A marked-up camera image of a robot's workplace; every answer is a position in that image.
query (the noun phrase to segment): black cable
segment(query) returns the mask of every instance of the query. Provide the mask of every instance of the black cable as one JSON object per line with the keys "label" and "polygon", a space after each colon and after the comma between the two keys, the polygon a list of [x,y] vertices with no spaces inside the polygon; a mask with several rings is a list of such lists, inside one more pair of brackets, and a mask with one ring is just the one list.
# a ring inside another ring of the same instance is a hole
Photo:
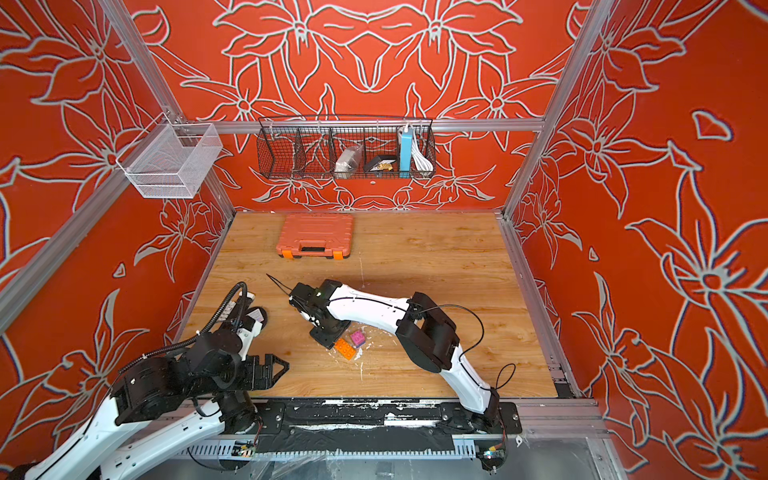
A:
{"label": "black cable", "polygon": [[[509,378],[507,379],[507,381],[504,382],[504,384],[502,386],[498,386],[498,380],[502,377],[502,372],[504,372],[504,369],[507,368],[508,366],[513,366],[514,369],[512,369],[512,373],[509,376]],[[517,372],[517,371],[518,371],[518,366],[517,366],[516,363],[511,363],[510,362],[510,363],[504,365],[502,367],[502,369],[498,371],[498,376],[496,377],[496,389],[497,390],[503,389],[509,383],[509,381],[512,380],[512,377],[515,376],[515,372]]]}
{"label": "black cable", "polygon": [[[242,297],[244,298],[248,293],[248,287],[246,286],[245,282],[237,282],[235,286],[232,287],[232,290],[230,290],[230,292],[224,298],[223,302],[221,302],[221,305],[219,305],[219,308],[216,309],[216,312],[210,318],[208,323],[202,329],[200,329],[200,333],[205,333],[211,328],[213,328],[213,326],[216,324],[219,317],[221,316],[221,313],[223,313],[224,309],[227,308],[227,304],[230,302],[230,300],[232,300],[232,298],[235,296],[235,293],[237,293],[239,290],[243,291]],[[236,321],[240,322],[240,326],[242,326],[242,321],[243,321],[242,315],[244,312],[245,312],[245,300],[243,300],[242,304],[240,305],[240,315],[238,315],[238,318],[236,319]],[[181,349],[189,345],[192,345],[197,341],[198,336],[199,335],[196,335],[189,339],[184,340],[183,342],[174,343],[173,345],[168,345],[168,346],[161,347],[159,349],[152,350],[151,352],[147,352],[144,355],[134,360],[131,360],[125,366],[123,366],[121,369],[118,370],[118,378],[120,378],[121,375],[123,375],[125,372],[128,371],[128,369],[130,369],[132,366],[139,363],[141,360],[149,358],[151,356],[162,355],[163,353],[168,353],[173,350]]]}
{"label": "black cable", "polygon": [[[101,400],[101,403],[99,403],[99,408],[101,408],[101,404],[102,404],[102,403],[104,403],[104,400]],[[72,449],[73,449],[73,448],[74,448],[74,447],[75,447],[75,446],[76,446],[78,443],[80,443],[80,441],[81,441],[83,438],[85,438],[85,435],[88,433],[88,429],[91,427],[91,423],[93,423],[93,421],[94,421],[94,418],[96,417],[96,412],[94,412],[94,414],[93,414],[93,415],[91,415],[91,419],[90,419],[90,420],[88,420],[88,424],[85,426],[85,430],[83,430],[83,433],[82,433],[82,435],[80,435],[80,438],[79,438],[79,439],[77,439],[77,440],[75,440],[75,441],[74,441],[74,443],[73,443],[73,444],[72,444],[72,445],[71,445],[71,446],[70,446],[70,447],[67,449],[67,451],[66,451],[66,452],[64,452],[64,453],[62,453],[62,454],[61,454],[61,455],[60,455],[60,456],[59,456],[57,459],[55,459],[55,460],[54,460],[54,462],[53,462],[53,463],[51,463],[51,464],[50,464],[50,465],[49,465],[49,466],[48,466],[48,467],[47,467],[45,470],[43,470],[43,472],[42,472],[40,475],[38,475],[38,477],[37,477],[37,478],[43,478],[43,476],[44,476],[46,473],[48,473],[48,470],[50,470],[51,468],[53,468],[53,467],[54,467],[54,466],[55,466],[55,465],[58,463],[58,461],[59,461],[59,460],[61,460],[61,459],[62,459],[62,458],[64,458],[65,456],[67,456],[67,454],[68,454],[68,453],[69,453],[69,452],[70,452],[70,451],[71,451],[71,450],[72,450]]]}
{"label": "black cable", "polygon": [[277,278],[275,278],[274,276],[271,276],[269,274],[267,274],[267,276],[270,278],[270,280],[273,281],[273,283],[275,285],[277,285],[277,288],[281,289],[283,291],[283,293],[285,293],[286,295],[290,296],[291,289],[285,283],[279,281]]}
{"label": "black cable", "polygon": [[199,466],[204,467],[204,468],[208,468],[209,470],[213,470],[214,472],[237,472],[237,470],[238,470],[238,468],[235,468],[234,470],[226,470],[224,468],[215,468],[215,467],[211,467],[209,465],[205,465],[204,463],[201,463],[199,460],[197,460],[197,458],[194,458],[192,456],[192,452],[190,452],[190,448],[189,447],[187,447],[187,455],[189,455],[190,458],[192,458],[192,460],[195,463],[197,463]]}
{"label": "black cable", "polygon": [[216,415],[218,412],[221,412],[221,407],[219,407],[219,409],[216,412],[213,412],[210,415],[204,414],[203,410],[200,409],[200,404],[197,403],[197,397],[192,397],[192,405],[194,405],[195,411],[201,417],[212,417],[212,416]]}
{"label": "black cable", "polygon": [[381,303],[382,305],[391,306],[392,308],[396,308],[406,313],[408,312],[408,310],[400,306],[392,305],[391,303],[383,302],[381,300],[376,300],[375,298],[368,298],[366,296],[340,296],[339,298],[332,298],[331,300],[328,300],[328,303],[336,302],[337,300],[368,300],[369,302]]}
{"label": "black cable", "polygon": [[[459,308],[459,309],[462,309],[462,310],[466,310],[467,312],[470,312],[470,313],[471,313],[471,314],[472,314],[472,315],[473,315],[473,316],[474,316],[474,317],[475,317],[475,318],[478,320],[478,323],[480,323],[480,339],[479,339],[477,342],[475,342],[475,344],[474,344],[474,345],[472,345],[471,347],[469,347],[467,350],[464,350],[464,351],[462,352],[462,354],[458,356],[458,364],[462,366],[462,369],[464,370],[464,372],[467,374],[467,376],[468,376],[470,379],[472,379],[472,381],[475,383],[475,385],[477,385],[477,387],[478,387],[478,388],[480,388],[481,390],[485,390],[486,392],[490,392],[490,391],[491,391],[491,389],[486,389],[484,386],[481,386],[481,385],[478,383],[478,381],[477,381],[477,380],[475,380],[475,377],[473,377],[473,376],[472,376],[472,374],[471,374],[471,373],[469,373],[469,371],[466,369],[466,367],[464,367],[464,363],[462,363],[462,357],[463,357],[464,355],[466,355],[466,354],[467,354],[467,352],[468,352],[469,350],[471,350],[471,349],[475,348],[476,346],[480,345],[480,342],[482,342],[483,338],[485,338],[485,326],[483,325],[483,322],[482,322],[482,320],[480,319],[480,317],[478,316],[478,314],[477,314],[477,313],[475,313],[475,312],[473,312],[473,311],[471,311],[470,309],[468,309],[468,308],[467,308],[467,307],[465,307],[465,306],[461,306],[461,305],[454,305],[454,304],[445,304],[445,305],[432,306],[432,307],[430,307],[430,308],[428,308],[428,309],[422,310],[422,312],[424,313],[424,312],[428,312],[429,310],[435,310],[435,309],[438,309],[438,308],[443,308],[443,307],[447,307],[447,306],[450,306],[450,307],[453,307],[453,308]],[[504,369],[505,369],[505,368],[507,368],[508,366],[514,366],[514,367],[515,367],[515,369],[514,369],[514,370],[512,370],[512,374],[509,376],[509,378],[507,379],[507,381],[506,381],[506,382],[504,382],[504,384],[503,384],[502,386],[498,386],[498,381],[499,381],[499,379],[500,379],[500,378],[501,378],[501,376],[502,376],[502,372],[504,372]],[[514,364],[514,363],[508,363],[508,364],[504,365],[504,366],[502,367],[502,369],[498,371],[498,376],[496,377],[496,388],[495,388],[495,389],[496,389],[497,391],[498,391],[499,389],[503,389],[503,388],[504,388],[504,387],[505,387],[505,386],[506,386],[506,385],[509,383],[509,381],[510,381],[510,380],[512,380],[512,377],[515,375],[515,372],[517,372],[517,370],[518,370],[518,366],[517,366],[516,364]]]}

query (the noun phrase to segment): orange wall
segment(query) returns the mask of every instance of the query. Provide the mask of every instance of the orange wall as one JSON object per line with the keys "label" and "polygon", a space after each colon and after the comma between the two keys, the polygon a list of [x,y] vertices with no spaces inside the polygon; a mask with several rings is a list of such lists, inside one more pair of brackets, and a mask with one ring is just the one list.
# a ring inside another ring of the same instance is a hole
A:
{"label": "orange wall", "polygon": [[205,186],[195,200],[122,194],[2,336],[0,472],[45,458],[121,366],[172,343],[223,226]]}
{"label": "orange wall", "polygon": [[[544,114],[588,2],[127,0],[190,119],[279,114]],[[267,180],[255,139],[217,171],[241,210],[500,207],[533,133],[437,138],[431,180]]]}
{"label": "orange wall", "polygon": [[[0,289],[159,113],[97,2],[0,2]],[[129,187],[0,336],[0,478],[61,444],[115,369],[173,338],[223,217]]]}
{"label": "orange wall", "polygon": [[622,0],[515,211],[634,478],[768,475],[765,2]]}
{"label": "orange wall", "polygon": [[82,4],[0,4],[0,290],[160,113],[98,3]]}

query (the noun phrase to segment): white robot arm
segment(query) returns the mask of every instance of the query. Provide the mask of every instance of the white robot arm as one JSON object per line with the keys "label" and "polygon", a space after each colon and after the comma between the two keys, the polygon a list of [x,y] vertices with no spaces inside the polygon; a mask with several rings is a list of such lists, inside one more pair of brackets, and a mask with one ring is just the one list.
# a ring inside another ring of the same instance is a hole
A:
{"label": "white robot arm", "polygon": [[[462,355],[456,325],[425,294],[417,292],[410,299],[388,298],[325,280],[317,289],[298,283],[289,302],[314,325],[310,335],[327,349],[333,348],[350,322],[396,335],[411,360],[428,372],[439,373],[465,409],[489,418],[495,416],[498,393]],[[422,319],[418,327],[416,322]]]}
{"label": "white robot arm", "polygon": [[[124,369],[113,393],[96,413],[66,442],[37,465],[23,465],[11,472],[16,480],[133,480],[155,465],[202,439],[222,432],[239,433],[254,425],[256,408],[247,393],[268,389],[289,365],[273,355],[264,364],[248,349],[266,323],[263,310],[245,313],[253,299],[248,295],[239,321],[230,320],[235,302],[230,296],[214,316],[227,319],[221,327],[201,330],[190,349],[178,358],[146,355]],[[283,369],[273,374],[273,365]],[[202,395],[213,400],[170,425],[124,444],[162,414],[175,411],[182,401]]]}

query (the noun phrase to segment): wood grain surface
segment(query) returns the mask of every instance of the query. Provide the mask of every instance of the wood grain surface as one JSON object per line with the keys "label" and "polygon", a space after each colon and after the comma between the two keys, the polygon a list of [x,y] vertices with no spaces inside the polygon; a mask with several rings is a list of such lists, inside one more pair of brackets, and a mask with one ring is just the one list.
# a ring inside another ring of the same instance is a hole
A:
{"label": "wood grain surface", "polygon": [[[382,330],[358,323],[347,330],[348,337],[362,327],[368,339],[352,361],[326,350],[266,273],[291,288],[297,282],[317,287],[330,278],[382,296],[419,291],[437,304],[457,303],[480,316],[485,338],[467,358],[486,382],[494,385],[504,364],[517,363],[502,397],[557,396],[494,214],[354,216],[352,254],[339,261],[285,260],[275,251],[285,215],[237,214],[182,338],[194,335],[232,285],[243,280],[269,319],[250,354],[274,353],[290,362],[290,371],[261,395],[455,397],[442,377],[414,365],[397,338]],[[445,312],[469,348],[480,337],[477,319],[463,310]]]}

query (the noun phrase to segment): orange plastic case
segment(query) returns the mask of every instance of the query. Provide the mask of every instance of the orange plastic case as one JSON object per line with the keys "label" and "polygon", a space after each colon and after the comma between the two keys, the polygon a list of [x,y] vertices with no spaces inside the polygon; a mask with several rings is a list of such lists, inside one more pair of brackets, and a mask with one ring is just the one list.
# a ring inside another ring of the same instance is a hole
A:
{"label": "orange plastic case", "polygon": [[352,251],[352,223],[352,215],[290,214],[277,241],[277,254],[289,259],[346,258]]}

